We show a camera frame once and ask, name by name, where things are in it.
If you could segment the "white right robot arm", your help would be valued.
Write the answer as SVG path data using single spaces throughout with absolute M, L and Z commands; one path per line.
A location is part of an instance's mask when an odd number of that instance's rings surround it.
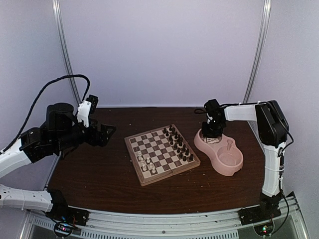
M 282 174 L 288 122 L 277 101 L 225 104 L 216 99 L 204 104 L 206 121 L 194 138 L 197 149 L 206 154 L 219 174 L 232 176 L 243 166 L 243 154 L 234 139 L 223 134 L 228 121 L 255 121 L 265 154 L 265 175 L 256 216 L 265 220 L 273 215 L 282 198 Z

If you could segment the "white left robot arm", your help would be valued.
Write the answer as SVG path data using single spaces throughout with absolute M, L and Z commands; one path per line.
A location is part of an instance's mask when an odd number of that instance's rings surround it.
M 13 141 L 13 144 L 0 153 L 0 175 L 35 164 L 52 155 L 60 156 L 65 150 L 73 152 L 81 144 L 104 147 L 116 131 L 113 125 L 98 124 L 90 118 L 95 105 L 83 101 L 78 106 L 77 115 L 68 103 L 49 105 L 46 120 L 40 127 L 33 127 Z M 7 190 L 0 197 L 1 207 L 33 209 L 53 213 L 61 221 L 67 221 L 72 211 L 59 190 L 30 191 L 22 189 Z

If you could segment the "dark chess pieces row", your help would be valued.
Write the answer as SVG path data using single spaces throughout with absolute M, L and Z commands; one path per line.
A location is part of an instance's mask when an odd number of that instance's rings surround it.
M 190 153 L 183 137 L 172 124 L 168 128 L 164 127 L 159 136 L 160 151 L 167 163 L 173 162 L 176 167 L 179 167 L 195 160 L 194 154 Z

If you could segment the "wooden chess board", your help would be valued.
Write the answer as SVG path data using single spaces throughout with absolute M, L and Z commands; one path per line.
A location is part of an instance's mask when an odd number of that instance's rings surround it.
M 200 159 L 174 124 L 128 136 L 125 144 L 141 186 L 200 165 Z

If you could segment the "left circuit board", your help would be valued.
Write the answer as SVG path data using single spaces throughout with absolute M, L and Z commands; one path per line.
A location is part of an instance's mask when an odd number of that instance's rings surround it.
M 56 223 L 53 231 L 58 237 L 67 237 L 73 233 L 74 227 L 65 223 Z

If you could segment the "circuit board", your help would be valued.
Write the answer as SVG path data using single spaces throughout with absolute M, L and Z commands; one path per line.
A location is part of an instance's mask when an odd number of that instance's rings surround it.
M 65 223 L 56 223 L 53 231 L 58 237 L 67 237 L 73 233 L 74 227 Z
M 272 223 L 264 223 L 254 226 L 254 231 L 259 236 L 267 236 L 274 231 L 274 225 Z

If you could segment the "right circuit board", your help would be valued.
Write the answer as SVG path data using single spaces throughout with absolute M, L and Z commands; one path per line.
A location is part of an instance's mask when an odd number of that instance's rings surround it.
M 267 236 L 274 231 L 274 225 L 272 223 L 264 223 L 254 226 L 254 231 L 259 236 Z

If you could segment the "pink double pet bowl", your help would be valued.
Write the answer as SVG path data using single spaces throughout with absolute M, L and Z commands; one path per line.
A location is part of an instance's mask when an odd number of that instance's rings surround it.
M 215 144 L 207 144 L 204 138 L 199 130 L 194 137 L 194 144 L 198 150 L 208 156 L 217 173 L 233 176 L 242 169 L 244 157 L 233 138 L 222 135 L 221 141 Z

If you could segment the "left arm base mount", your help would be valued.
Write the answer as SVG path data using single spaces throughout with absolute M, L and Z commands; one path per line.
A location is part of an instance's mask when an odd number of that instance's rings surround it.
M 68 207 L 65 210 L 51 210 L 51 212 L 46 212 L 45 214 L 57 222 L 67 223 L 72 226 L 86 226 L 90 213 L 87 210 Z

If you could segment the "aluminium front rail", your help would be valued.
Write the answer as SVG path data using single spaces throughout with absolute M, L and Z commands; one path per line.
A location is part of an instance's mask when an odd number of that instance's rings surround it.
M 171 215 L 123 214 L 90 210 L 85 226 L 70 239 L 262 239 L 260 230 L 274 226 L 271 239 L 308 239 L 309 233 L 295 196 L 280 202 L 281 215 L 242 224 L 238 209 Z

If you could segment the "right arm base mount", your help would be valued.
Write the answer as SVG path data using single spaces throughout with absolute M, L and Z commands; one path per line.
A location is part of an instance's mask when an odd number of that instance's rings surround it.
M 268 221 L 279 217 L 282 213 L 279 208 L 263 212 L 260 206 L 250 208 L 243 207 L 238 212 L 241 225 L 248 225 Z

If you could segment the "right aluminium frame post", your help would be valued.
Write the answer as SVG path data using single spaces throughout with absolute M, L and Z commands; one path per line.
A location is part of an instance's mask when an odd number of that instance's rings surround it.
M 263 3 L 263 11 L 262 11 L 262 17 L 261 17 L 261 24 L 260 24 L 260 30 L 257 40 L 257 46 L 255 51 L 255 56 L 248 80 L 248 84 L 246 87 L 246 92 L 243 98 L 243 102 L 247 103 L 249 102 L 250 96 L 252 94 L 253 86 L 258 74 L 258 69 L 260 66 L 261 58 L 262 58 L 262 52 L 264 49 L 264 45 L 267 38 L 269 23 L 270 23 L 270 17 L 271 17 L 271 6 L 272 1 L 271 0 L 264 0 Z

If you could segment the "aluminium frame post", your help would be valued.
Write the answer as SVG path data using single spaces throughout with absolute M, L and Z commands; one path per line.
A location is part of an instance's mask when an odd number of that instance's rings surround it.
M 53 7 L 53 15 L 56 22 L 64 67 L 65 67 L 67 75 L 73 75 L 72 65 L 71 65 L 71 61 L 69 57 L 69 52 L 68 52 L 67 42 L 66 42 L 66 37 L 64 32 L 60 1 L 52 0 L 52 7 Z M 78 87 L 75 82 L 75 78 L 70 78 L 69 84 L 70 84 L 72 96 L 76 102 L 75 106 L 78 106 L 81 103 L 81 99 L 80 99 Z
M 246 92 L 243 98 L 243 102 L 247 103 L 249 102 L 250 96 L 252 94 L 253 86 L 258 74 L 258 69 L 260 66 L 261 58 L 262 58 L 262 52 L 264 49 L 264 45 L 267 38 L 269 23 L 270 23 L 270 17 L 271 17 L 271 6 L 272 1 L 271 0 L 264 0 L 263 3 L 263 11 L 262 11 L 262 17 L 261 17 L 261 24 L 260 24 L 260 30 L 257 40 L 257 46 L 255 51 L 255 56 L 248 80 L 248 84 L 246 87 Z

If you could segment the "left aluminium frame post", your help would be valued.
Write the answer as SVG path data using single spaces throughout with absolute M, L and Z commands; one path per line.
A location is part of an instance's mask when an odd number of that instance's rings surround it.
M 66 37 L 64 32 L 60 1 L 52 0 L 52 7 L 53 7 L 53 15 L 56 22 L 64 67 L 65 67 L 67 75 L 73 75 L 72 65 L 71 65 L 71 61 L 69 57 L 69 52 L 68 52 L 67 42 L 66 42 Z M 70 78 L 69 84 L 70 84 L 72 96 L 76 102 L 75 106 L 78 106 L 81 103 L 81 99 L 80 99 L 78 87 L 75 82 L 75 78 Z

